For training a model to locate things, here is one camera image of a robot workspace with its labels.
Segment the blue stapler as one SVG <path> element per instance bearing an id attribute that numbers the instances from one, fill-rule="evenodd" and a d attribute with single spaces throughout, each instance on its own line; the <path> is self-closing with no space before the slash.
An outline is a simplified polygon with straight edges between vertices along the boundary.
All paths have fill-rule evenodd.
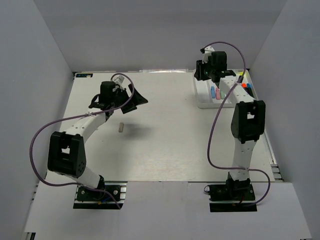
<path id="1" fill-rule="evenodd" d="M 216 88 L 214 86 L 210 87 L 211 97 L 212 99 L 216 98 Z"/>

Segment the pink stapler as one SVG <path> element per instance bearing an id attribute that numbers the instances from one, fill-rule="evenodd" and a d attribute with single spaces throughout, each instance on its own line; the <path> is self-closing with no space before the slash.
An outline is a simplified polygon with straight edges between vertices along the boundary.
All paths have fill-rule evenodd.
<path id="1" fill-rule="evenodd" d="M 215 89 L 215 99 L 216 100 L 220 100 L 221 99 L 221 93 L 220 93 L 220 89 L 219 88 Z"/>

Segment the green stapler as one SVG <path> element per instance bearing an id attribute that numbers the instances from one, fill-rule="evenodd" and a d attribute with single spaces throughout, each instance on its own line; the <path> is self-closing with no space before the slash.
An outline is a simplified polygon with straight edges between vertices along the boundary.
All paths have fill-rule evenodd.
<path id="1" fill-rule="evenodd" d="M 220 90 L 220 97 L 222 100 L 226 98 L 226 94 L 222 90 Z"/>

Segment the blue highlighter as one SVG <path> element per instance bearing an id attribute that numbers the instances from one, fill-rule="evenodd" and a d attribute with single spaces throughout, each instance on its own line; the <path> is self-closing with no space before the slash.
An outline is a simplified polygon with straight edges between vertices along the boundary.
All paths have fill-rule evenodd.
<path id="1" fill-rule="evenodd" d="M 247 92 L 248 92 L 248 94 L 249 94 L 251 97 L 254 97 L 254 94 L 253 94 L 251 85 L 250 85 L 249 83 L 247 83 L 247 84 L 246 84 L 246 87 L 247 87 Z"/>

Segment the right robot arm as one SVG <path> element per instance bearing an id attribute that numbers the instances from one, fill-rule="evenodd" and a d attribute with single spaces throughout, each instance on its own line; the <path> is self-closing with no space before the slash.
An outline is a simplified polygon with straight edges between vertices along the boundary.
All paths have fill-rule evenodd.
<path id="1" fill-rule="evenodd" d="M 196 62 L 197 81 L 211 80 L 234 105 L 231 133 L 235 140 L 233 161 L 228 171 L 226 195 L 236 200 L 244 193 L 242 185 L 250 183 L 250 165 L 257 141 L 265 131 L 266 104 L 256 100 L 242 86 L 243 76 L 227 69 L 227 54 L 209 47 L 201 49 L 203 58 Z"/>

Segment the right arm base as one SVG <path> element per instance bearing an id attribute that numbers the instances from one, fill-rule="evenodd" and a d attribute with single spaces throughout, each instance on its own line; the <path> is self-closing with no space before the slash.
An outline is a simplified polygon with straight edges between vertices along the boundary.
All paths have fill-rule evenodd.
<path id="1" fill-rule="evenodd" d="M 244 181 L 228 178 L 224 184 L 210 184 L 204 187 L 209 195 L 211 213 L 256 212 L 256 197 L 250 179 Z"/>

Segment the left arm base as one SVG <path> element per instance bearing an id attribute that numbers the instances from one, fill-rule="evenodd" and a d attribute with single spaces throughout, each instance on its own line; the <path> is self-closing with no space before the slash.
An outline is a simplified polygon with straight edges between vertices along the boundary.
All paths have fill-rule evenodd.
<path id="1" fill-rule="evenodd" d="M 119 210 L 122 208 L 127 192 L 127 182 L 114 182 L 105 181 L 105 191 L 109 192 L 114 201 L 109 194 L 104 192 L 94 192 L 92 190 L 86 189 L 83 186 L 77 187 L 73 209 L 80 210 Z"/>

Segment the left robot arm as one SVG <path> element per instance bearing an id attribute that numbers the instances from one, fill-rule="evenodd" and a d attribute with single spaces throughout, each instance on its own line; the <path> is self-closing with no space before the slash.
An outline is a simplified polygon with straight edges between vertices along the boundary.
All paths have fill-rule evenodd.
<path id="1" fill-rule="evenodd" d="M 66 176 L 78 184 L 89 187 L 88 193 L 99 200 L 105 196 L 104 178 L 87 167 L 85 143 L 98 127 L 120 109 L 123 114 L 147 104 L 132 84 L 128 85 L 131 96 L 119 81 L 103 81 L 100 93 L 96 94 L 88 106 L 102 113 L 81 117 L 75 124 L 63 132 L 55 131 L 50 136 L 47 167 L 51 172 Z"/>

